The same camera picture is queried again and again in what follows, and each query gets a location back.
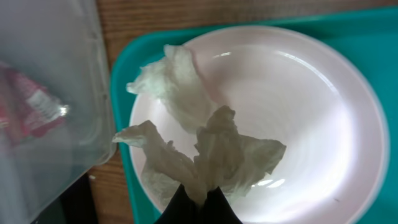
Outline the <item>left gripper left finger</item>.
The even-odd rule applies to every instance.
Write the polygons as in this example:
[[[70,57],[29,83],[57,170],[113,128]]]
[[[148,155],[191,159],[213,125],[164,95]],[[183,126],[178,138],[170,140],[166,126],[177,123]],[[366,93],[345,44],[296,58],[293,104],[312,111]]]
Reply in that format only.
[[[155,224],[197,224],[198,208],[191,200],[185,187],[180,184],[161,216]]]

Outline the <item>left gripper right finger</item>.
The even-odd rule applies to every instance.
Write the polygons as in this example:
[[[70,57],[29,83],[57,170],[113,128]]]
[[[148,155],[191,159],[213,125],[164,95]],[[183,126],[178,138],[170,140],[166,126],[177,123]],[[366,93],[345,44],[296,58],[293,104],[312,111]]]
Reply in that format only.
[[[242,224],[242,221],[235,215],[223,192],[218,187],[208,192],[205,204],[200,209],[200,223]]]

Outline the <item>white napkin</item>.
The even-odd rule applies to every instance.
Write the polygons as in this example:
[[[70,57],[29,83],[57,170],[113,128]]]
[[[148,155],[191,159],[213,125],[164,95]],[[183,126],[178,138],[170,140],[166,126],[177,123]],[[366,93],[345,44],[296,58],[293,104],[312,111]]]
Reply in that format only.
[[[191,52],[182,45],[166,45],[164,57],[143,67],[126,89],[160,100],[181,127],[197,137],[197,154],[189,158],[177,151],[172,141],[164,141],[151,121],[114,135],[114,142],[143,150],[143,184],[162,206],[170,203],[180,185],[185,187],[189,199],[199,205],[214,189],[221,189],[232,202],[272,174],[284,156],[286,147],[280,141],[238,133],[235,112],[210,98]]]

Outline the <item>red snack wrapper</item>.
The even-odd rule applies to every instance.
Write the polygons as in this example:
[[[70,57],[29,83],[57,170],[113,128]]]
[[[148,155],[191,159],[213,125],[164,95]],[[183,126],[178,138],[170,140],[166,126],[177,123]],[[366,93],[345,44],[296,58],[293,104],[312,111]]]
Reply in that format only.
[[[1,128],[12,144],[41,138],[65,122],[62,104],[22,72],[1,67]]]

